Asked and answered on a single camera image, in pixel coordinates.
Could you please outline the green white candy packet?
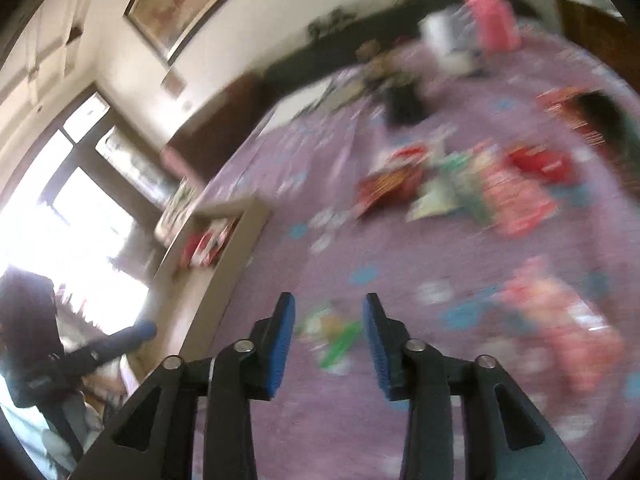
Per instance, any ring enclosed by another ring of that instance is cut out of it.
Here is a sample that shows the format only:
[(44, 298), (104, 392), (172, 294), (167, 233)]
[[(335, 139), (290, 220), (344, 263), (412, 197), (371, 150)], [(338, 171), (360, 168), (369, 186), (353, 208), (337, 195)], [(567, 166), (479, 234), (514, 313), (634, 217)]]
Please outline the green white candy packet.
[(477, 177), (471, 170), (469, 156), (460, 152), (446, 155), (440, 171), (448, 180), (462, 208), (474, 221), (485, 228), (491, 226), (494, 218), (484, 201)]

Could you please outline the dark red gold snack packet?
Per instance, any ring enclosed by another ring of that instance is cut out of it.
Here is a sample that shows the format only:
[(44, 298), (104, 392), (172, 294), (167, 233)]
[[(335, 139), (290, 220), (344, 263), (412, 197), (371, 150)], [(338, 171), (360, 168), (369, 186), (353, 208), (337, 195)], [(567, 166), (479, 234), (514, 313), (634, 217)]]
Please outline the dark red gold snack packet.
[(418, 196), (423, 177), (422, 162), (409, 162), (362, 178), (356, 186), (356, 216), (363, 217), (381, 208), (410, 203)]

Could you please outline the white green snack packet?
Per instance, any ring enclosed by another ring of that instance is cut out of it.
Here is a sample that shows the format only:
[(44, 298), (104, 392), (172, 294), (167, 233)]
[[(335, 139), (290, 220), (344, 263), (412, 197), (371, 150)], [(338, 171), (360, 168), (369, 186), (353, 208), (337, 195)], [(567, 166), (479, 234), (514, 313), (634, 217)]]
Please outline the white green snack packet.
[(442, 217), (460, 208), (457, 195), (449, 181), (441, 176), (432, 177), (419, 188), (418, 197), (411, 203), (406, 220)]

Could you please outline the pink sleeved water bottle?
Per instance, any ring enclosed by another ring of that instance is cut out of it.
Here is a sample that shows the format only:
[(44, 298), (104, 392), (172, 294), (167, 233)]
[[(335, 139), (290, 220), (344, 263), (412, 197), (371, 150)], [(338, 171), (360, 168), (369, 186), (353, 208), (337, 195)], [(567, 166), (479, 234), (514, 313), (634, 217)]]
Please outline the pink sleeved water bottle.
[(522, 45), (508, 0), (464, 0), (474, 18), (478, 44), (486, 54), (518, 50)]

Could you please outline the black smartphone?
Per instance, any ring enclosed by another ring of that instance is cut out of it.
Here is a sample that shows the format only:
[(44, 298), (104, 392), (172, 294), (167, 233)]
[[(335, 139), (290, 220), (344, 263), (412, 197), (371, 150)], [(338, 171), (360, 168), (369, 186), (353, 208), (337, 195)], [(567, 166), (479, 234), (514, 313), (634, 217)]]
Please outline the black smartphone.
[(639, 123), (603, 91), (579, 93), (575, 102), (626, 173), (639, 179)]

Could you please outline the white paper sheet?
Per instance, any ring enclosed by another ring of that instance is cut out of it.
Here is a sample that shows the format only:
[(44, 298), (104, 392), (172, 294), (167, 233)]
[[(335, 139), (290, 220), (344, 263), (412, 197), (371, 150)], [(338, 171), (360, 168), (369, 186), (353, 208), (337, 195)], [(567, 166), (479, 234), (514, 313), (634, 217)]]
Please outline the white paper sheet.
[(331, 76), (320, 79), (277, 102), (257, 127), (258, 136), (285, 126), (300, 114), (304, 114), (306, 110), (315, 108), (331, 88), (332, 82)]

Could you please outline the white red strawberry packet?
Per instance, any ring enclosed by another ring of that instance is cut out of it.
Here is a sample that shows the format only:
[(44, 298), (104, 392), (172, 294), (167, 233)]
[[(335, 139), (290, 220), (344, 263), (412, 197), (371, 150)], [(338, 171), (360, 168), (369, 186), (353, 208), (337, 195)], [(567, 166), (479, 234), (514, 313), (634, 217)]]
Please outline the white red strawberry packet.
[(214, 220), (198, 242), (191, 263), (194, 266), (212, 266), (226, 247), (235, 223), (234, 219)]

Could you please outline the small red round-logo packet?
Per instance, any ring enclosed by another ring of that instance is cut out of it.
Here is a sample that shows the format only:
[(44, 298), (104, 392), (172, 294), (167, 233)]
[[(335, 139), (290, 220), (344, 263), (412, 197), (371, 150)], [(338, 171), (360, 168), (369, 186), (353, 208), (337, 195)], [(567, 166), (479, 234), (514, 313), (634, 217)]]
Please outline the small red round-logo packet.
[(179, 259), (179, 266), (181, 269), (186, 269), (191, 265), (191, 260), (193, 258), (194, 252), (196, 251), (196, 248), (198, 248), (198, 245), (200, 244), (203, 236), (204, 233), (200, 231), (194, 232), (188, 237)]

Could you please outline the black sofa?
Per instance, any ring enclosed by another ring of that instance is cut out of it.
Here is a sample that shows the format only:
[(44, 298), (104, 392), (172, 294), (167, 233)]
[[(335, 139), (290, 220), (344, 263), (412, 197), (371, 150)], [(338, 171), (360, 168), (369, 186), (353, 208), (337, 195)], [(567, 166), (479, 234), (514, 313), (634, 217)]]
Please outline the black sofa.
[(356, 51), (375, 40), (383, 50), (420, 36), (419, 22), (427, 14), (463, 0), (396, 0), (391, 6), (360, 18), (354, 12), (348, 20), (320, 29), (314, 21), (307, 27), (307, 42), (266, 68), (260, 81), (262, 100), (274, 104), (294, 91), (308, 86), (341, 68), (357, 63)]

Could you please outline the cardboard box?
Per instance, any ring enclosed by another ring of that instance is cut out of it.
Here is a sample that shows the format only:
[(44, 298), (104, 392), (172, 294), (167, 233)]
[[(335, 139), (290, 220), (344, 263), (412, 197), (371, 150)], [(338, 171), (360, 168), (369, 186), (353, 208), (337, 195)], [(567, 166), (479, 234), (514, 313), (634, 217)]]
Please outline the cardboard box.
[[(187, 361), (206, 356), (270, 214), (269, 205), (257, 195), (192, 212), (160, 263), (140, 313), (142, 320), (155, 323), (157, 335), (127, 356), (137, 380), (142, 382), (168, 356)], [(217, 263), (179, 266), (191, 235), (220, 219), (234, 220), (236, 227)]]

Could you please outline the purple floral tablecloth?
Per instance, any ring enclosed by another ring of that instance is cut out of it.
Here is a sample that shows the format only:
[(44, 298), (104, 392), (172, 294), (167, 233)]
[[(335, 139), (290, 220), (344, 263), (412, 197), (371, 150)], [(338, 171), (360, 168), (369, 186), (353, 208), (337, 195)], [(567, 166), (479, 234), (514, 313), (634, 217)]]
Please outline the purple floral tablecloth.
[[(349, 318), (360, 318), (364, 296), (375, 292), (411, 335), (442, 353), (494, 356), (585, 474), (604, 479), (639, 432), (639, 208), (608, 164), (538, 99), (568, 86), (596, 89), (637, 115), (638, 94), (585, 50), (531, 28), (520, 50), (489, 60), (482, 78), (439, 76), (431, 52), (416, 41), (397, 58), (421, 79), (432, 111), (425, 122), (390, 130), (382, 106), (364, 98), (253, 133), (210, 181), (207, 203), (258, 194), (272, 208), (213, 346), (247, 335), (286, 290), (298, 316), (334, 304)], [(411, 222), (392, 209), (357, 219), (358, 181), (389, 152), (434, 136), (451, 151), (485, 140), (548, 143), (574, 157), (580, 181), (557, 190), (558, 213), (525, 236), (481, 228), (462, 212)], [(625, 356), (588, 394), (570, 390), (533, 326), (492, 300), (536, 256), (548, 258), (624, 337)]]

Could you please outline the clear green cracker packet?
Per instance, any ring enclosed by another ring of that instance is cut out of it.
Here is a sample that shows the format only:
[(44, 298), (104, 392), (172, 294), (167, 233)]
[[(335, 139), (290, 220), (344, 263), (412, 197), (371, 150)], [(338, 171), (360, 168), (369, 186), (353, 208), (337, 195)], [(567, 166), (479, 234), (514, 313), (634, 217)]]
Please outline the clear green cracker packet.
[(313, 307), (297, 323), (295, 333), (314, 357), (320, 370), (344, 376), (352, 360), (349, 352), (362, 332), (361, 323), (349, 318), (334, 302)]

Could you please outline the large pink cartoon snack bag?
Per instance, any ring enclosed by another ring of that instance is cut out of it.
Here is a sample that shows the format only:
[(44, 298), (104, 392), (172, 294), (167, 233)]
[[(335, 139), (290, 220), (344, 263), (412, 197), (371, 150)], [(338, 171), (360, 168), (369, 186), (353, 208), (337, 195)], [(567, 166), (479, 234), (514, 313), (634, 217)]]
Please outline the large pink cartoon snack bag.
[(495, 298), (537, 331), (575, 392), (593, 391), (623, 356), (625, 344), (620, 332), (558, 278), (545, 258), (527, 259)]

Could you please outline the white plastic container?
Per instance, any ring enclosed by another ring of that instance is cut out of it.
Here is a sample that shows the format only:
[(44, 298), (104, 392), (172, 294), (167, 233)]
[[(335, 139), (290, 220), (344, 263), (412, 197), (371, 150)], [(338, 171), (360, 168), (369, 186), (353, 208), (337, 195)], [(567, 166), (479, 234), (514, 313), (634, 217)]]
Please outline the white plastic container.
[(456, 75), (452, 70), (448, 53), (452, 46), (449, 18), (446, 10), (428, 14), (419, 24), (424, 44), (431, 50), (439, 70), (449, 76)]

